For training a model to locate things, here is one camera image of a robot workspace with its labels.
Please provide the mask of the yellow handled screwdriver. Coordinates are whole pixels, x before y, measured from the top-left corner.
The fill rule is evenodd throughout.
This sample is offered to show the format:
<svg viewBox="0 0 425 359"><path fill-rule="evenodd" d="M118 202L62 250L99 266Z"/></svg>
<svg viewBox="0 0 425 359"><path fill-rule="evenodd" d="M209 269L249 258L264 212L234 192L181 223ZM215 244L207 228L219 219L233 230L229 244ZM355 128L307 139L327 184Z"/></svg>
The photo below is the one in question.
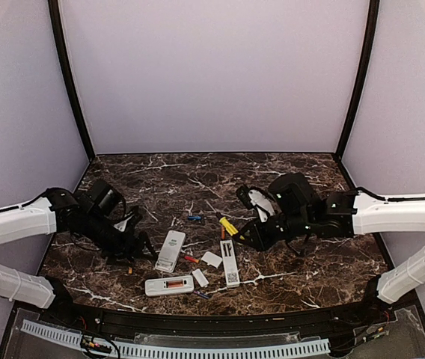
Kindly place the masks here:
<svg viewBox="0 0 425 359"><path fill-rule="evenodd" d="M230 236L235 236L236 234L239 233L239 231L226 219L226 217L224 215L222 215L221 213L217 213L216 217L219 221L219 223L221 224L221 226L223 226L224 230L230 235Z"/></svg>

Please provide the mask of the white TCL air-conditioner remote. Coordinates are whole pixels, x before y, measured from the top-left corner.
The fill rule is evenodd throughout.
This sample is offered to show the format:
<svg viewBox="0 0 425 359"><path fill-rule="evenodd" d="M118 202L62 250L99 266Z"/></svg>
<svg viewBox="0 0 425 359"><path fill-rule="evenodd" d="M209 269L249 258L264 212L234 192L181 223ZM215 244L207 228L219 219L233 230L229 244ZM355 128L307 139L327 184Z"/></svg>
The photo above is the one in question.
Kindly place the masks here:
<svg viewBox="0 0 425 359"><path fill-rule="evenodd" d="M183 232L168 231L155 264L156 270L166 273L174 271L185 239L186 234Z"/></svg>

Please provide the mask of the slim white remote control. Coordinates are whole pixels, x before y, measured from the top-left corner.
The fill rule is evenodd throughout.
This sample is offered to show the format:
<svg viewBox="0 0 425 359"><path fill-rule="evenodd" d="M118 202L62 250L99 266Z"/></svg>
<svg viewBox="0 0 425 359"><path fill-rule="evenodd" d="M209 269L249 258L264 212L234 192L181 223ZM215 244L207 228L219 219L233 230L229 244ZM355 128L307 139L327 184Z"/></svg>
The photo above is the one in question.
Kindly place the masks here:
<svg viewBox="0 0 425 359"><path fill-rule="evenodd" d="M236 263L232 240L220 241L221 256L224 268L226 287L228 289L236 288L240 285L239 271Z"/></svg>

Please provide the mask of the white square battery cover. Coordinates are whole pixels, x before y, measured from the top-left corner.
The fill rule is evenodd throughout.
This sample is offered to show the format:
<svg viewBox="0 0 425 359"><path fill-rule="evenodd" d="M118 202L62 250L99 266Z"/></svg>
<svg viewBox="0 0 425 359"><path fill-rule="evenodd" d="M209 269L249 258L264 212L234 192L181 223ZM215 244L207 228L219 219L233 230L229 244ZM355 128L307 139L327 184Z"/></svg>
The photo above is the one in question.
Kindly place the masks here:
<svg viewBox="0 0 425 359"><path fill-rule="evenodd" d="M201 257L201 261L205 262L208 266L212 266L217 269L221 265L223 259L219 255L207 251Z"/></svg>

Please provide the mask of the small white battery cover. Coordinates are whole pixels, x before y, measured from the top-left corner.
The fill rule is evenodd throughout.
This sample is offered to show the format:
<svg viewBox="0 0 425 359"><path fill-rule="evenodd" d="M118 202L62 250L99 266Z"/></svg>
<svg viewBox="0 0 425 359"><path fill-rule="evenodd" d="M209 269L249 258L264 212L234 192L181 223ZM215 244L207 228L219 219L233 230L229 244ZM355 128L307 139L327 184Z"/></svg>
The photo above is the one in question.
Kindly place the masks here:
<svg viewBox="0 0 425 359"><path fill-rule="evenodd" d="M207 287L210 283L200 269L192 271L192 276L202 288Z"/></svg>

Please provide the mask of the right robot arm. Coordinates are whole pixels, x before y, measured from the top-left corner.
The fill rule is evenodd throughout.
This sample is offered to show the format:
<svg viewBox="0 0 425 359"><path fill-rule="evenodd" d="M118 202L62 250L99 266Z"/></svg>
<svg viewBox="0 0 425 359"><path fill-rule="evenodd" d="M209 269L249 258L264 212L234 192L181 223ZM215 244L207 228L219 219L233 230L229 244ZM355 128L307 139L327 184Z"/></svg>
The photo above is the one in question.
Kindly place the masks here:
<svg viewBox="0 0 425 359"><path fill-rule="evenodd" d="M238 243L266 251L297 237L352 238L370 233L425 233L425 194L379 195L365 188L321 198L302 173L276 178L267 190L242 185L237 197L257 217L240 230L228 229ZM355 318L369 325L393 304L425 283L425 245L395 269L373 278Z"/></svg>

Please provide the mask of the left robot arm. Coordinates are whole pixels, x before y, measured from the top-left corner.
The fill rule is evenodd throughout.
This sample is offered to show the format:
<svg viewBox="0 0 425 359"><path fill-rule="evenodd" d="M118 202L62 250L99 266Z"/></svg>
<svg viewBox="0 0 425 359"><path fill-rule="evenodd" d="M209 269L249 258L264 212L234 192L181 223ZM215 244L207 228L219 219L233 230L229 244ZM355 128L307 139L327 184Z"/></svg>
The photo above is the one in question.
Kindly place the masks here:
<svg viewBox="0 0 425 359"><path fill-rule="evenodd" d="M91 240L110 261L157 260L148 235L135 230L142 219L138 206L124 207L120 219L111 219L116 206L125 203L123 195L102 179L86 191L48 188L28 202L0 208L0 245L68 232ZM0 297L47 309L63 326L79 319L69 292L53 277L34 276L0 265Z"/></svg>

